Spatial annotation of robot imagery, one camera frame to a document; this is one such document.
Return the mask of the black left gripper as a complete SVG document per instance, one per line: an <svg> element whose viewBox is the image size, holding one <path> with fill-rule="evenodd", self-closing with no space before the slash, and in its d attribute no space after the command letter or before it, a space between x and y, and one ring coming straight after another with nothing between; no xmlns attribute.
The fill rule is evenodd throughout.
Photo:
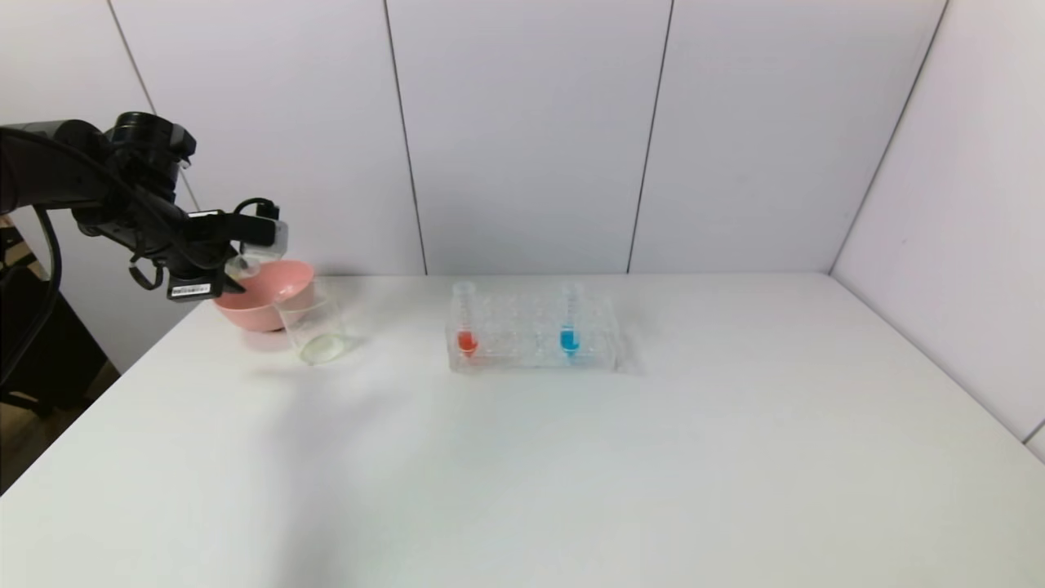
<svg viewBox="0 0 1045 588"><path fill-rule="evenodd" d="M133 279L169 301L204 301L246 288L225 272L228 213L190 213L176 222L146 224L134 232Z"/></svg>

